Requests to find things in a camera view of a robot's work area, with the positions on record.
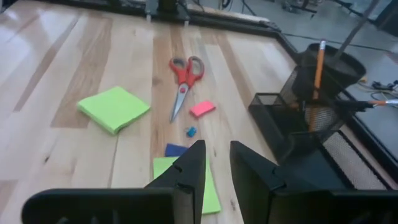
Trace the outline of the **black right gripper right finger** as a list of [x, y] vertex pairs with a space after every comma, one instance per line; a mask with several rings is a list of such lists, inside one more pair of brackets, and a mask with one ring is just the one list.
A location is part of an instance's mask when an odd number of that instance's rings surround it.
[[245, 223], [397, 223], [397, 191], [319, 189], [239, 141], [229, 159]]

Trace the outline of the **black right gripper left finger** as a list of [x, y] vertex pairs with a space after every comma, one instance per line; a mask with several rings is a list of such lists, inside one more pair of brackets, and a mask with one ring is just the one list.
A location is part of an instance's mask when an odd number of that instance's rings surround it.
[[205, 142], [196, 141], [143, 188], [48, 189], [31, 196], [23, 223], [200, 223]]

